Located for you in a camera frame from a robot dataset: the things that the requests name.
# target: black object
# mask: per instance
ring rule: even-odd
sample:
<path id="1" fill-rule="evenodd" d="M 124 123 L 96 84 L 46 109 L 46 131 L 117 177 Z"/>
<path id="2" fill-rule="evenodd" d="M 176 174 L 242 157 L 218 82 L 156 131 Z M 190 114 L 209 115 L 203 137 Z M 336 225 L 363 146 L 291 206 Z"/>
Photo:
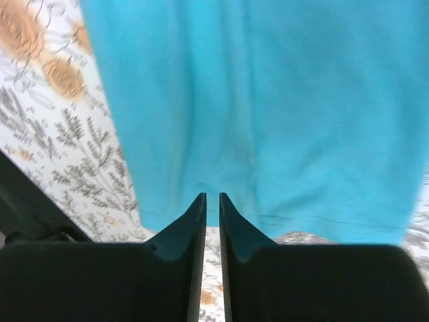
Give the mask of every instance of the black object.
<path id="1" fill-rule="evenodd" d="M 0 231 L 9 235 L 6 242 L 16 239 L 90 242 L 3 153 L 0 153 Z"/>
<path id="2" fill-rule="evenodd" d="M 206 196 L 144 244 L 16 241 L 0 251 L 0 321 L 198 321 Z"/>
<path id="3" fill-rule="evenodd" d="M 226 322 L 429 321 L 429 296 L 393 246 L 277 245 L 221 194 Z"/>

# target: orange flower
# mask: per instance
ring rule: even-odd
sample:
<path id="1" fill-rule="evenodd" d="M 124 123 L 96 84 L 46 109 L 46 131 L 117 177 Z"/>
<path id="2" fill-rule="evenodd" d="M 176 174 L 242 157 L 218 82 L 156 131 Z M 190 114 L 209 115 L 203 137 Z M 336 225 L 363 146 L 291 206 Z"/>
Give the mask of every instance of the orange flower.
<path id="1" fill-rule="evenodd" d="M 70 61 L 54 58 L 43 66 L 46 77 L 54 90 L 69 99 L 80 98 L 83 94 L 83 80 L 79 69 Z"/>
<path id="2" fill-rule="evenodd" d="M 0 42 L 17 59 L 34 58 L 44 47 L 40 25 L 18 0 L 0 0 Z"/>
<path id="3" fill-rule="evenodd" d="M 76 24 L 76 29 L 74 31 L 73 36 L 79 47 L 81 47 L 89 54 L 93 52 L 93 49 L 91 48 L 91 44 L 89 42 L 88 32 L 86 32 L 86 27 L 83 23 Z"/>
<path id="4" fill-rule="evenodd" d="M 216 302 L 216 298 L 212 296 L 209 292 L 206 290 L 201 290 L 201 300 L 200 303 L 203 305 L 211 305 Z"/>

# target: floral pattern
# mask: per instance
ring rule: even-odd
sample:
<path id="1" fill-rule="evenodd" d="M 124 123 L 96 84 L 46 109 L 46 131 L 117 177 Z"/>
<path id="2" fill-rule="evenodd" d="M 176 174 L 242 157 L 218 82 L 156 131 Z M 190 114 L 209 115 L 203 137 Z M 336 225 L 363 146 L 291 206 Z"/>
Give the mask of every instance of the floral pattern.
<path id="1" fill-rule="evenodd" d="M 0 0 L 0 148 L 97 242 L 143 242 L 127 165 L 78 0 Z M 404 247 L 429 285 L 429 174 Z M 294 232 L 280 244 L 329 241 Z M 201 321 L 224 321 L 219 229 L 207 227 Z"/>

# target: turquoise fabric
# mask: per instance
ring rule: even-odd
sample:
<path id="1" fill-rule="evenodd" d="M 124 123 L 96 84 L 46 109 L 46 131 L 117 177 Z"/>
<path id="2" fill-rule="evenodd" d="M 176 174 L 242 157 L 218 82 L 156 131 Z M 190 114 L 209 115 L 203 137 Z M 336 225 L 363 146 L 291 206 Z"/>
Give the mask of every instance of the turquoise fabric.
<path id="1" fill-rule="evenodd" d="M 84 0 L 144 226 L 397 244 L 428 159 L 423 0 Z"/>

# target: blue towel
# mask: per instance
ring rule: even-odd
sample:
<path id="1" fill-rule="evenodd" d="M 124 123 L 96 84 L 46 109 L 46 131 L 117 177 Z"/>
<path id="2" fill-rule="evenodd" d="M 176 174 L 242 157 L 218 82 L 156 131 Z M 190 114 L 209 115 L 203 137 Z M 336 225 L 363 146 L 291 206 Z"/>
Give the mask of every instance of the blue towel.
<path id="1" fill-rule="evenodd" d="M 428 160 L 426 0 L 85 0 L 137 192 L 161 230 L 199 192 L 270 237 L 397 244 Z"/>

